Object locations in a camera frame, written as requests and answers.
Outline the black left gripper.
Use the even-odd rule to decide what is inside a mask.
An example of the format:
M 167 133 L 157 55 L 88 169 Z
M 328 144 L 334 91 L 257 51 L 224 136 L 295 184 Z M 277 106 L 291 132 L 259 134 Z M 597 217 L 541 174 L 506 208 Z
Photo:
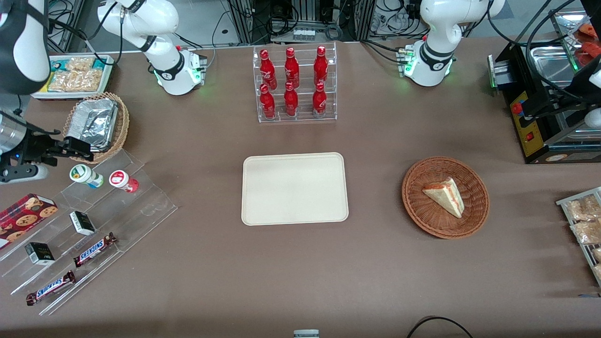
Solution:
M 555 116 L 565 111 L 588 110 L 588 103 L 574 99 L 568 95 L 560 94 L 556 90 L 545 90 L 547 95 L 547 108 L 545 117 Z

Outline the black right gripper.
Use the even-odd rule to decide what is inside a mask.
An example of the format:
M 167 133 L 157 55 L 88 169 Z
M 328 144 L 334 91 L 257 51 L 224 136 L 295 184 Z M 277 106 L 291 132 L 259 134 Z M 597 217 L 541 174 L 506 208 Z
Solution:
M 19 148 L 19 164 L 41 163 L 57 166 L 58 157 L 77 162 L 93 162 L 90 144 L 79 139 L 63 139 L 60 142 L 49 135 L 27 130 Z

